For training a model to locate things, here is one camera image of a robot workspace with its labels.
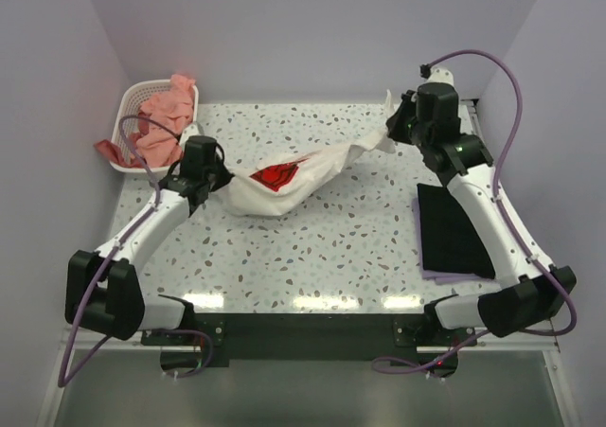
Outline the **white t-shirt red print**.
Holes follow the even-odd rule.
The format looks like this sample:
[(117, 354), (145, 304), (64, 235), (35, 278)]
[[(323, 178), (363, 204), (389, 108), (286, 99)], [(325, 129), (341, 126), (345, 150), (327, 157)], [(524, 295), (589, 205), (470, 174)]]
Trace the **white t-shirt red print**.
[[(353, 167), (369, 153), (392, 154), (384, 120), (395, 113), (386, 92), (379, 104), (300, 104), (302, 116), (280, 116), (276, 136), (265, 136), (257, 147), (265, 157), (252, 168), (236, 165), (232, 179), (216, 196), (234, 216), (281, 217), (301, 205), (321, 187)], [(277, 143), (279, 152), (269, 153)]]

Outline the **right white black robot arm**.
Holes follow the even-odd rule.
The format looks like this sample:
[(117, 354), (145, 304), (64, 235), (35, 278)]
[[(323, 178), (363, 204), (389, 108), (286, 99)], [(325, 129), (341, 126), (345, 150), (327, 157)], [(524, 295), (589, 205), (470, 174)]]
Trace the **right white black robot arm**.
[(487, 251), (500, 289), (432, 302), (425, 308), (422, 334), (441, 345), (459, 328), (485, 328), (497, 337), (531, 333), (534, 325), (567, 307), (570, 323), (560, 331), (566, 334), (577, 324), (570, 296), (576, 276), (568, 266), (555, 266), (532, 241), (499, 186), (490, 152), (478, 136), (461, 132), (458, 105), (450, 81), (427, 80), (402, 96), (386, 122), (388, 135), (417, 147), (424, 165), (462, 208)]

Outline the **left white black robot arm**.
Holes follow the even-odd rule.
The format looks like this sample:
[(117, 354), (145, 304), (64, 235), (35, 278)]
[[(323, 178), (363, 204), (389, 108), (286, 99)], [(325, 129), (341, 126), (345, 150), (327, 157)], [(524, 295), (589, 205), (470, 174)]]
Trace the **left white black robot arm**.
[(189, 342), (196, 332), (192, 305), (175, 296), (146, 296), (139, 277), (165, 239), (231, 179), (216, 139), (189, 138), (183, 158), (155, 183), (143, 209), (111, 240), (69, 260), (67, 323), (120, 340), (161, 329), (175, 344)]

